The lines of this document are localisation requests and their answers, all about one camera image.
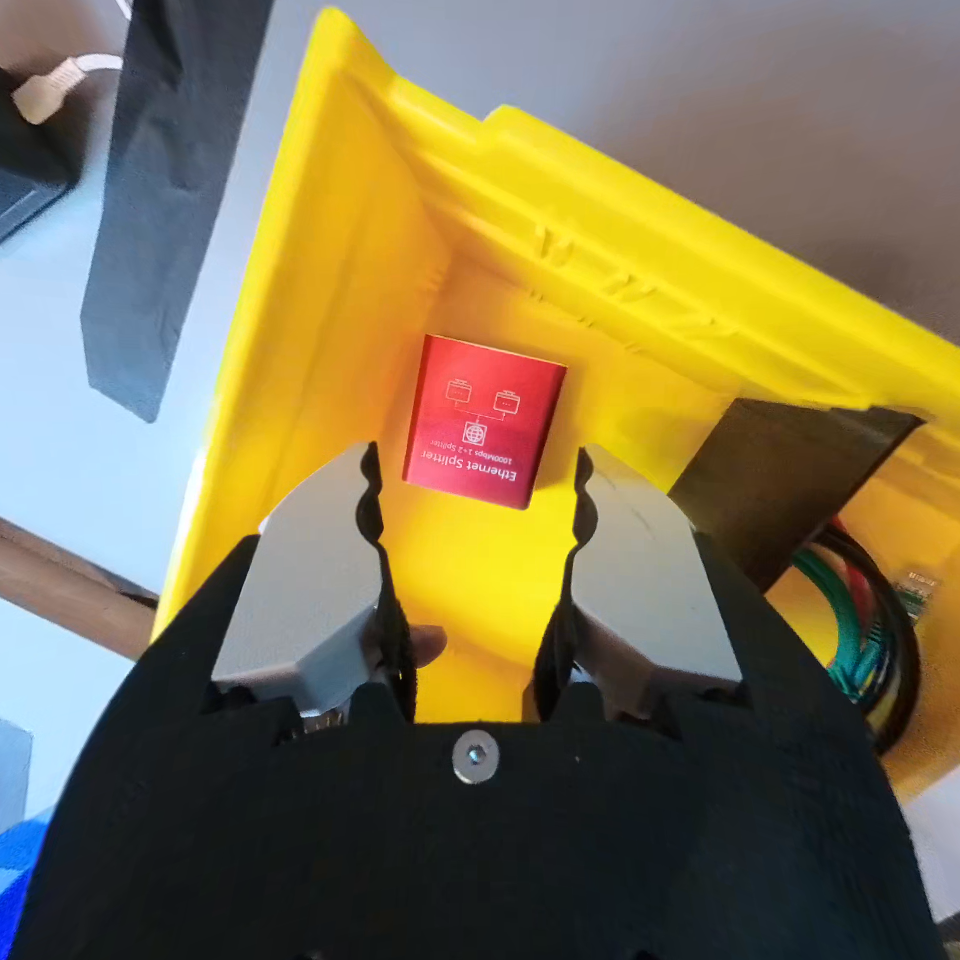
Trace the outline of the dark grey power adapter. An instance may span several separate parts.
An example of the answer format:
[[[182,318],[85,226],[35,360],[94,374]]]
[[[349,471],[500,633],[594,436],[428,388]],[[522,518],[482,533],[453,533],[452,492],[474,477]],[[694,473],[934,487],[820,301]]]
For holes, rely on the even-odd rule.
[[[15,77],[1,70],[1,241],[4,242],[64,198],[76,185],[76,169],[40,126],[18,112]]]

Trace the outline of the grey desk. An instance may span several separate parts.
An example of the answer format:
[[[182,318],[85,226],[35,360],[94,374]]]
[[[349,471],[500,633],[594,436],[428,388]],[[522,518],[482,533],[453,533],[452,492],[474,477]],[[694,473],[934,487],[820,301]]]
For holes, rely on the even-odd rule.
[[[521,108],[958,346],[958,2],[331,2],[475,116]],[[159,593],[310,29],[275,2],[159,418],[90,388],[80,311],[116,77],[45,127],[75,189],[2,244],[2,519]],[[122,54],[117,2],[2,2],[2,69]],[[958,912],[958,452],[916,437],[846,514],[894,576],[937,578],[926,683],[891,757],[934,918]],[[2,718],[50,809],[128,664],[2,600]]]

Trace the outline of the yellow plastic bin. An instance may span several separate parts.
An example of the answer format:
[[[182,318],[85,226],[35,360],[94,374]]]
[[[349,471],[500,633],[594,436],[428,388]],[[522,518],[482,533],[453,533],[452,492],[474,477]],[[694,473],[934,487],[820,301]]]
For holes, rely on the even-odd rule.
[[[402,480],[426,334],[567,367],[531,506]],[[958,347],[510,106],[470,117],[343,12],[299,73],[153,636],[308,475],[378,443],[404,612],[450,646],[416,720],[518,721],[570,547],[577,450],[668,490],[738,397],[883,406],[919,429],[844,510],[885,572],[938,588],[897,795],[958,766]]]

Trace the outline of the dark bin divider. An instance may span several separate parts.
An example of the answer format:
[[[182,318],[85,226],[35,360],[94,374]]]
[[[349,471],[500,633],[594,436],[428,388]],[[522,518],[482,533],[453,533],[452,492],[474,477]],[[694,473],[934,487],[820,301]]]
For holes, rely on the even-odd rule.
[[[737,398],[668,496],[764,594],[926,422]]]

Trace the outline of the red ethernet splitter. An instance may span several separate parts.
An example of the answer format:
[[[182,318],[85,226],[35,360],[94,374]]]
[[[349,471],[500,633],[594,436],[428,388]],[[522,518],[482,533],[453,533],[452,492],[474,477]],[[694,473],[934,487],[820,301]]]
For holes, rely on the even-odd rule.
[[[567,373],[564,364],[427,335],[403,481],[526,510]]]

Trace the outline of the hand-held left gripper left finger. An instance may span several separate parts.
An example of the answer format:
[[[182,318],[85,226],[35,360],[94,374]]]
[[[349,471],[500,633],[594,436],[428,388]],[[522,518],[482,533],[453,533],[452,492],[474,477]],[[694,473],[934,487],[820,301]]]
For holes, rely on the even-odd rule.
[[[381,491],[378,445],[359,442],[270,512],[212,671],[221,690],[323,714],[378,681],[414,720],[417,667],[381,542]]]

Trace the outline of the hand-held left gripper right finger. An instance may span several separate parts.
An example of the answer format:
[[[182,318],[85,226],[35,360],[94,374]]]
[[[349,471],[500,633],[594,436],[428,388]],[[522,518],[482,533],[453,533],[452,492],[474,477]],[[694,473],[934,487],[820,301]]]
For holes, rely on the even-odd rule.
[[[533,709],[592,685],[607,718],[650,719],[674,692],[737,700],[742,673],[694,529],[673,501],[602,446],[579,449],[574,544],[534,659]]]

